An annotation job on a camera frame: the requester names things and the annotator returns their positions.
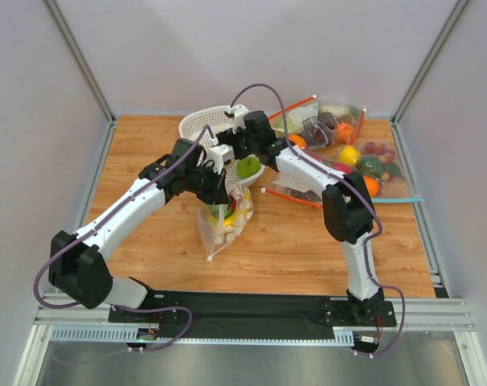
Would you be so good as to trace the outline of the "red fake chili pepper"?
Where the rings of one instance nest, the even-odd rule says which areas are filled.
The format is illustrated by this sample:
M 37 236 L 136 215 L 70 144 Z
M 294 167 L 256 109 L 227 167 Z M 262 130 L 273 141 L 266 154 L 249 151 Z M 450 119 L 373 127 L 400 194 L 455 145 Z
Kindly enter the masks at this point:
M 238 200 L 235 196 L 231 195 L 230 196 L 230 202 L 227 205 L 227 211 L 225 217 L 230 217 L 236 210 L 238 204 Z

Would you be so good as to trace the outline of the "green fake apple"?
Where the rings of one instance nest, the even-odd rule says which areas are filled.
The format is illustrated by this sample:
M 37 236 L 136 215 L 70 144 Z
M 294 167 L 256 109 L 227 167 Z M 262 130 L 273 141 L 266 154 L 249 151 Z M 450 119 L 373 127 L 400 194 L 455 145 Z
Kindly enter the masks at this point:
M 247 156 L 236 164 L 236 173 L 240 179 L 247 179 L 260 171 L 261 164 L 258 158 Z

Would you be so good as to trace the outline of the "clear dotted zip bag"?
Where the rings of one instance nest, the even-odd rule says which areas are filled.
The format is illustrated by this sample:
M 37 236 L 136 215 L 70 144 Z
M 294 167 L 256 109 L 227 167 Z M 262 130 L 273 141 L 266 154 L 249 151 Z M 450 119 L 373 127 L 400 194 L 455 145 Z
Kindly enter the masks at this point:
M 244 187 L 242 187 L 240 184 L 233 186 L 229 192 L 229 199 L 230 193 L 236 188 Z M 198 209 L 197 225 L 207 260 L 212 261 L 217 253 L 220 253 L 225 248 L 229 247 L 241 234 L 254 213 L 254 205 L 252 201 L 252 207 L 248 213 L 248 220 L 243 226 L 239 226 L 237 228 L 225 227 L 223 223 L 224 219 L 220 220 L 217 224 L 208 221 L 206 217 L 206 205 L 207 204 L 202 204 Z

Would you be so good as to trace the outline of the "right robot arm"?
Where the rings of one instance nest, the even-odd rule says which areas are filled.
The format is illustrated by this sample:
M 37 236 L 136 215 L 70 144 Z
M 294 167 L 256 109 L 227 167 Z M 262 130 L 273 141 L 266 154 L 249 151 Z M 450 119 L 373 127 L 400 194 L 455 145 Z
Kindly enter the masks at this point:
M 256 156 L 260 163 L 307 186 L 322 200 L 324 224 L 341 243 L 349 284 L 346 313 L 364 322 L 384 302 L 371 252 L 373 221 L 378 217 L 363 177 L 343 174 L 307 155 L 287 138 L 278 138 L 262 111 L 226 108 L 233 127 L 217 134 L 220 143 L 233 148 L 237 159 Z

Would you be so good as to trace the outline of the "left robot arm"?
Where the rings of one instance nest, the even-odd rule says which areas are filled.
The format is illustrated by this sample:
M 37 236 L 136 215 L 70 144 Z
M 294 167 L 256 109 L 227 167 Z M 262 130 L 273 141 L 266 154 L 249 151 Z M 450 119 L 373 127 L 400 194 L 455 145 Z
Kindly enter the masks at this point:
M 109 258 L 145 218 L 183 192 L 209 205 L 229 204 L 223 167 L 231 156 L 228 145 L 204 150 L 197 142 L 177 140 L 171 153 L 145 166 L 133 185 L 90 224 L 72 234 L 55 234 L 49 282 L 87 309 L 103 302 L 139 308 L 148 286 L 135 279 L 113 277 Z

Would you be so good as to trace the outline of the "yellow fake banana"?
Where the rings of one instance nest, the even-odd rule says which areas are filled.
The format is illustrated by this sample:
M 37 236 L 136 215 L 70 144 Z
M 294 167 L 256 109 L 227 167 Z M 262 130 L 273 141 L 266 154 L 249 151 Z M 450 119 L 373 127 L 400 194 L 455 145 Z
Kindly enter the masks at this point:
M 224 217 L 224 226 L 237 228 L 243 226 L 248 220 L 248 213 L 252 207 L 251 192 L 247 187 L 236 188 L 231 193 L 237 198 L 238 204 L 235 212 L 230 217 Z

